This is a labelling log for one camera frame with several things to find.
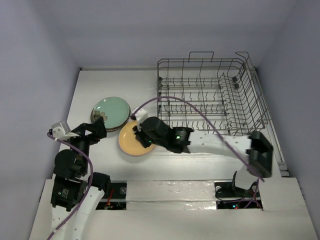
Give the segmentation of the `yellow orange plate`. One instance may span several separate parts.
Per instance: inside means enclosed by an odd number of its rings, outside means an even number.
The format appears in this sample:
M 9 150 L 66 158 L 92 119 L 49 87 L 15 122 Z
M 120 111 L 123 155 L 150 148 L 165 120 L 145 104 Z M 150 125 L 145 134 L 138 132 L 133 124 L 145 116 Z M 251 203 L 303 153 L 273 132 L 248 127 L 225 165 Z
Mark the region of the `yellow orange plate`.
M 144 148 L 141 143 L 136 140 L 136 135 L 133 131 L 133 127 L 136 126 L 136 121 L 127 122 L 119 132 L 118 144 L 120 149 L 127 155 L 140 157 L 151 152 L 156 145 L 151 144 L 149 147 Z

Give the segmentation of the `mint green flower plate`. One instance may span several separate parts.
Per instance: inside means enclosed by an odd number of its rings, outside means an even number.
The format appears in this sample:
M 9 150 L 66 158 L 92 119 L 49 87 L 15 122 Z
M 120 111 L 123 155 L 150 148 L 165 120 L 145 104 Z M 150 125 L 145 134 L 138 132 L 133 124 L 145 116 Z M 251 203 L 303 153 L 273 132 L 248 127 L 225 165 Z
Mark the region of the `mint green flower plate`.
M 130 105 L 121 97 L 111 96 L 100 100 L 92 109 L 90 120 L 93 123 L 100 117 L 103 118 L 107 132 L 121 129 L 129 120 Z

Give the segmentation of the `pink plate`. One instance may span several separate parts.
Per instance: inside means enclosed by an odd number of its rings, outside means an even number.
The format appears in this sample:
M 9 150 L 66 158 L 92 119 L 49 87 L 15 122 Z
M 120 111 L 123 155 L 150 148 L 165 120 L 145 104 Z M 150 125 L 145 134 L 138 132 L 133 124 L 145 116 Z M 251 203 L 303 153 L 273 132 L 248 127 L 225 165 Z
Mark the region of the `pink plate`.
M 142 107 L 138 106 L 136 107 L 132 112 L 130 119 L 134 121 L 140 120 L 144 116 L 144 110 Z

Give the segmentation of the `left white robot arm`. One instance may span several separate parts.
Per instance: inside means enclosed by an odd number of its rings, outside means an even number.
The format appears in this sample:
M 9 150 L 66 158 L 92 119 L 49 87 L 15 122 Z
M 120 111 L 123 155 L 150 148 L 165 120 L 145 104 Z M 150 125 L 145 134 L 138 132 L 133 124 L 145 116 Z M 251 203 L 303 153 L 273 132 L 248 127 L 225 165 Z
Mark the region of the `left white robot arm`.
M 49 240 L 81 240 L 99 202 L 113 195 L 111 178 L 95 172 L 90 146 L 107 136 L 103 117 L 70 129 L 66 121 L 51 126 L 47 136 L 67 146 L 54 158 Z

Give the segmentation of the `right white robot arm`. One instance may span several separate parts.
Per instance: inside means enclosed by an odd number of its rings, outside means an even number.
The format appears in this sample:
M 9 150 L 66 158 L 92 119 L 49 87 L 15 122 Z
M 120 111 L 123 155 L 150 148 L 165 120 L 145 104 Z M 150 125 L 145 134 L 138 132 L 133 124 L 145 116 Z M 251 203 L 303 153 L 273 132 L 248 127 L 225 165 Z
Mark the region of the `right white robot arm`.
M 222 137 L 189 127 L 170 127 L 155 116 L 139 121 L 132 130 L 144 148 L 157 145 L 175 154 L 205 153 L 237 158 L 243 166 L 234 172 L 230 183 L 235 196 L 242 196 L 257 185 L 258 180 L 273 175 L 274 147 L 260 131 Z

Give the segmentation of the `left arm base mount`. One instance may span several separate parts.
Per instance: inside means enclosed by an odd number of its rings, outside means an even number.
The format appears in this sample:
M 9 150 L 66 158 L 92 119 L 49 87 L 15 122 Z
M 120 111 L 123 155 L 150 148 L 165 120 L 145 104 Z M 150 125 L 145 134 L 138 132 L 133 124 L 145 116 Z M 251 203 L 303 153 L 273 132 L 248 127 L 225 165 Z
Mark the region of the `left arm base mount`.
M 109 193 L 98 203 L 96 210 L 126 210 L 127 182 L 112 181 Z

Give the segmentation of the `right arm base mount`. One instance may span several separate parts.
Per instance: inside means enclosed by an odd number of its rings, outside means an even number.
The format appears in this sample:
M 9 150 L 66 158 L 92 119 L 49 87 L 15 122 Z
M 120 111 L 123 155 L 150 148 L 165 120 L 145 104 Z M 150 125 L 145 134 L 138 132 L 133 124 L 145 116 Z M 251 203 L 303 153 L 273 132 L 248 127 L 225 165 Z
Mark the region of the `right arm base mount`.
M 236 174 L 232 181 L 215 181 L 215 199 L 218 210 L 263 209 L 259 192 L 259 180 L 254 181 L 248 189 L 235 185 Z

